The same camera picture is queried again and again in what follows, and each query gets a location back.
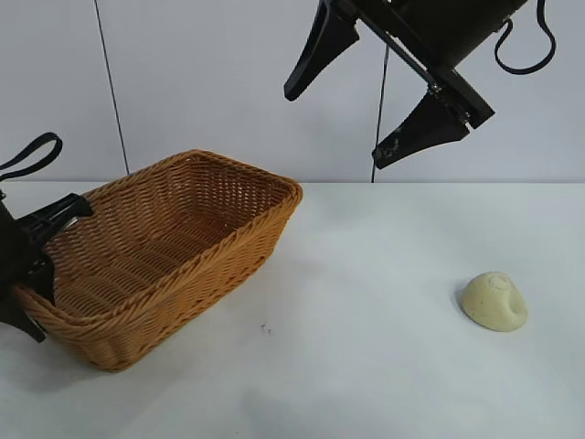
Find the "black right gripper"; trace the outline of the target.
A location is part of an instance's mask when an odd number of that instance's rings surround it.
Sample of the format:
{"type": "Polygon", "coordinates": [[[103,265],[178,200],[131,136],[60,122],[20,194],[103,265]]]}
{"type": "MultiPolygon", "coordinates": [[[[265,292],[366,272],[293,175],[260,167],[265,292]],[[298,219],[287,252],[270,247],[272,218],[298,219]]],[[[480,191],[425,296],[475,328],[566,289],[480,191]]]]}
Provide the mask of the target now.
{"type": "Polygon", "coordinates": [[[422,150],[461,141],[495,111],[456,67],[524,6],[523,1],[321,0],[303,51],[283,85],[293,102],[359,40],[357,19],[387,42],[429,89],[408,117],[372,151],[383,169],[422,150]]]}

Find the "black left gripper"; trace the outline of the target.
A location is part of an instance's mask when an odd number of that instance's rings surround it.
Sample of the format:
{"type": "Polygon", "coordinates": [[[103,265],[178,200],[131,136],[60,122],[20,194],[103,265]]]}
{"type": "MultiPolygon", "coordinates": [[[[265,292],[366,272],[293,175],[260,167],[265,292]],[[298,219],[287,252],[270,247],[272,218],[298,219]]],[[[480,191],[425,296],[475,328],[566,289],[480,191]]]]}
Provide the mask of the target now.
{"type": "Polygon", "coordinates": [[[10,292],[23,284],[55,303],[55,266],[45,247],[76,220],[93,214],[85,197],[71,193],[19,219],[1,206],[1,322],[40,343],[46,334],[10,292]]]}

